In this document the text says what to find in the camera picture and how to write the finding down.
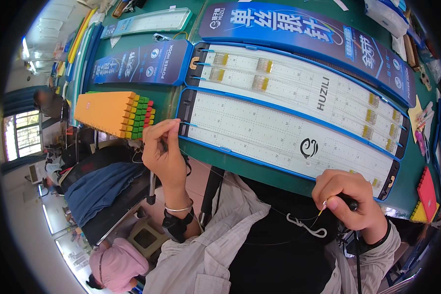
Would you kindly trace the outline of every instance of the black pants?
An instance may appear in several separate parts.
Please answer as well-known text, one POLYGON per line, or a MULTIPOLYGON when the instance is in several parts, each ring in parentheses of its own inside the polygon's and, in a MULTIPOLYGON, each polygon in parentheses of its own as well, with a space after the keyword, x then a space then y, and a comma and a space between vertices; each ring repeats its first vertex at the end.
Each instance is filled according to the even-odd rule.
POLYGON ((69 119, 69 103, 67 100, 62 102, 62 120, 67 121, 69 119))

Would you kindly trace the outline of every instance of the black wristwatch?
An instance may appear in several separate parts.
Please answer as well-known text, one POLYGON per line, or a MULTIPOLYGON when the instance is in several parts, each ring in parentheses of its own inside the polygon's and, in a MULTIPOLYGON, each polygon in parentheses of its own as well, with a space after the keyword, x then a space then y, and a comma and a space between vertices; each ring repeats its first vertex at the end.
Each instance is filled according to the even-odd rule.
POLYGON ((186 226, 193 221, 194 208, 186 215, 184 219, 180 219, 174 215, 171 215, 165 209, 165 218, 163 220, 162 228, 165 234, 173 241, 183 243, 186 238, 184 233, 186 232, 186 226))

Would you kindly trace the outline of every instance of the white tag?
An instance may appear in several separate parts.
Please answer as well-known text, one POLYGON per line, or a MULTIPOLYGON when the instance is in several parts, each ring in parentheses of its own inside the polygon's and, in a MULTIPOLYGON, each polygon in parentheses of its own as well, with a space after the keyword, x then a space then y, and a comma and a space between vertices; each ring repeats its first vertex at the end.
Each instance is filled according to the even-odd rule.
POLYGON ((110 38, 111 49, 114 48, 114 45, 116 45, 116 43, 118 43, 120 38, 121 38, 121 35, 110 38))
POLYGON ((341 0, 333 0, 338 6, 343 9, 343 11, 348 11, 348 7, 346 7, 345 3, 341 2, 341 0))

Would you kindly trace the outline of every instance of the red foam block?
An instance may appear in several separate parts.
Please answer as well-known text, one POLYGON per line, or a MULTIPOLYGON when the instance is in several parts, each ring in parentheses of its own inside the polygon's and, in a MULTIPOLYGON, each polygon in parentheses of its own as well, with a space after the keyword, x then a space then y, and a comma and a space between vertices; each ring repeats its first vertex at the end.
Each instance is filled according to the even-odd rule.
POLYGON ((425 167, 423 170, 423 175, 421 176, 417 191, 420 201, 423 204, 427 220, 431 221, 436 212, 436 194, 433 179, 431 178, 431 173, 429 172, 428 167, 425 167))

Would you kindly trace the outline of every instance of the white shirt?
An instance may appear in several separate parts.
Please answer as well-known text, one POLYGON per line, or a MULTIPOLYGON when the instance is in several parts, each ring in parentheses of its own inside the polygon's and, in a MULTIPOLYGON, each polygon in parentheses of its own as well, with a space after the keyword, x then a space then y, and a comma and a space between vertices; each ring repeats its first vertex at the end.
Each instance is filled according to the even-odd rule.
MULTIPOLYGON (((231 173, 226 173, 224 177, 219 209, 215 215, 217 196, 212 203, 213 217, 204 233, 182 244, 168 240, 162 245, 157 267, 146 277, 144 293, 229 293, 229 265, 245 242, 252 225, 265 217, 271 206, 259 202, 240 177, 231 173)), ((391 226, 383 244, 360 255, 364 294, 377 291, 380 281, 394 262, 400 237, 395 226, 391 226)), ((347 260, 336 241, 325 247, 325 254, 333 272, 322 293, 357 293, 354 259, 347 260)))

